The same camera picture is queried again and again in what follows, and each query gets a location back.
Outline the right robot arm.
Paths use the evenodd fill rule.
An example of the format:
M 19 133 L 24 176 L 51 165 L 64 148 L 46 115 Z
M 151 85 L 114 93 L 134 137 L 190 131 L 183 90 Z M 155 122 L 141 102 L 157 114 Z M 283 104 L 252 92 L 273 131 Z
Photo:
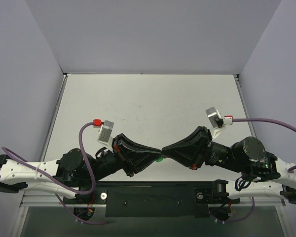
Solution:
M 231 147 L 214 142 L 206 127 L 197 127 L 185 139 L 162 148 L 161 153 L 181 165 L 197 170 L 202 165 L 240 173 L 234 181 L 218 179 L 196 189 L 196 197 L 209 203 L 224 203 L 239 198 L 275 197 L 296 204 L 296 171 L 291 165 L 267 152 L 252 136 Z

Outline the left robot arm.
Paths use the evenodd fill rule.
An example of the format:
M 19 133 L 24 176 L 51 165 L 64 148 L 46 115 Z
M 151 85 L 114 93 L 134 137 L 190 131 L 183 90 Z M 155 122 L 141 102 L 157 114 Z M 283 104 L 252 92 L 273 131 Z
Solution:
M 10 155 L 0 155 L 0 192 L 36 190 L 87 203 L 96 182 L 120 170 L 133 177 L 158 160 L 161 150 L 135 143 L 121 133 L 113 138 L 112 150 L 102 148 L 95 158 L 87 154 L 89 163 L 78 148 L 46 162 L 25 162 Z

